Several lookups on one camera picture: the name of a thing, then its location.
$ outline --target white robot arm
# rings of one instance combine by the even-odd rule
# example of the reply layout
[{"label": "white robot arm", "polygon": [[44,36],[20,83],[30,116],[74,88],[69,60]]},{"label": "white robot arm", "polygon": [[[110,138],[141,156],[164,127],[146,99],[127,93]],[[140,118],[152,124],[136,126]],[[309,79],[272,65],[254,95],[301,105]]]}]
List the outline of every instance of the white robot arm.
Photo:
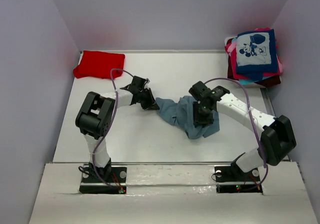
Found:
[{"label": "white robot arm", "polygon": [[105,135],[112,121],[114,109],[136,103],[140,103],[143,110],[159,109],[151,89],[147,86],[148,83],[148,79],[134,76],[131,84],[116,91],[117,107],[115,91],[106,94],[89,92],[82,104],[75,125],[80,128],[91,153],[89,166],[93,166],[94,153],[94,164],[102,177],[108,176],[111,172],[111,158],[107,152]]},{"label": "white robot arm", "polygon": [[220,173],[219,182],[238,180],[239,177],[245,176],[245,173],[263,166],[264,159],[267,164],[276,166],[297,145],[290,120],[286,116],[281,115],[277,118],[250,108],[253,127],[247,104],[236,98],[229,90],[221,86],[211,90],[200,81],[192,86],[189,93],[197,100],[193,103],[195,125],[213,123],[214,110],[228,115],[252,131],[254,128],[257,130],[257,139],[263,151],[254,148],[238,156],[229,169]]}]

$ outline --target black mounting plate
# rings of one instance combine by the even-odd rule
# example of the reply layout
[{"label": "black mounting plate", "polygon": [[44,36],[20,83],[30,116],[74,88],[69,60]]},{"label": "black mounting plate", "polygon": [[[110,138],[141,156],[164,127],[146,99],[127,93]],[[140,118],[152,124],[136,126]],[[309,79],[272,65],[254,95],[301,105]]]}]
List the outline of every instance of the black mounting plate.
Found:
[{"label": "black mounting plate", "polygon": [[[214,167],[214,173],[229,173],[228,169],[232,168],[231,166],[215,166]],[[244,173],[242,176],[230,176],[230,175],[222,175],[221,177],[218,177],[215,175],[215,181],[217,183],[226,183],[226,182],[245,182],[245,181],[250,181],[250,178],[248,178],[248,175],[250,173]],[[256,182],[260,182],[260,176],[254,177]]]},{"label": "black mounting plate", "polygon": [[[83,170],[85,172],[88,172],[89,165],[84,164]],[[120,173],[122,172],[126,173],[125,177],[123,177],[123,175],[120,175]],[[113,174],[115,174],[115,176],[119,180],[124,192],[121,192],[119,187],[114,183],[111,176]],[[111,185],[111,187],[109,187],[103,182],[101,182],[101,180],[98,179],[96,176],[88,176],[87,174],[82,174],[79,191],[83,194],[126,194],[127,167],[112,167],[111,175],[105,180],[107,183]]]},{"label": "black mounting plate", "polygon": [[259,190],[258,187],[255,186],[255,184],[217,185],[216,193],[263,193],[262,188]]}]

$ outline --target dark red cloth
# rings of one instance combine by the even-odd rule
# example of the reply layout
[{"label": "dark red cloth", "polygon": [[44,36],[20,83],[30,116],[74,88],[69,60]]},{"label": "dark red cloth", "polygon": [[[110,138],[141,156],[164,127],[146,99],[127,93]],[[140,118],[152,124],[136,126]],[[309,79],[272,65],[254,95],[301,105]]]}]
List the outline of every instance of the dark red cloth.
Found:
[{"label": "dark red cloth", "polygon": [[[231,43],[231,41],[232,41],[232,38],[229,39],[226,44]],[[234,73],[233,73],[232,67],[231,67],[231,57],[230,56],[228,56],[227,77],[230,78],[230,79],[233,79],[233,80],[237,80],[237,79],[234,78]],[[275,86],[277,84],[281,84],[281,80],[280,80],[280,76],[279,75],[275,75],[275,76],[272,76],[270,78],[266,78],[264,80],[261,80],[261,81],[255,82],[255,83],[259,84],[261,86],[264,86],[266,88],[270,88],[270,87],[273,87],[273,86]]]},{"label": "dark red cloth", "polygon": [[[111,78],[110,71],[113,68],[124,68],[125,55],[120,53],[106,53],[101,51],[83,51],[80,64],[74,69],[76,78],[97,77]],[[113,78],[120,77],[122,71],[115,70]]]}]

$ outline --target blue cloth with mickey mouse print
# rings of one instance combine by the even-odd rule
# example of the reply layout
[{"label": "blue cloth with mickey mouse print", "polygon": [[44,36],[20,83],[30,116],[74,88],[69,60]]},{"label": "blue cloth with mickey mouse print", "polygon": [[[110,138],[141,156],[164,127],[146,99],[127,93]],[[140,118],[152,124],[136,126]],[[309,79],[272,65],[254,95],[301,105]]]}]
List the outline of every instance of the blue cloth with mickey mouse print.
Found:
[{"label": "blue cloth with mickey mouse print", "polygon": [[273,29],[240,33],[236,43],[236,73],[262,80],[264,72],[277,72],[276,38]]}]

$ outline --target folded red towel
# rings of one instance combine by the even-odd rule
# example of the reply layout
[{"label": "folded red towel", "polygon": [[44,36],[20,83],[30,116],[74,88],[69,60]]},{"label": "folded red towel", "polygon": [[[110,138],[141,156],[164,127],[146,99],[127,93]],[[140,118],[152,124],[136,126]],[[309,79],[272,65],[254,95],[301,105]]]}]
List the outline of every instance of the folded red towel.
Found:
[{"label": "folded red towel", "polygon": [[[106,53],[100,51],[83,51],[80,64],[74,69],[76,78],[97,77],[111,78],[110,71],[113,68],[124,68],[125,55],[120,53]],[[112,72],[113,78],[120,77],[122,71]]]}]

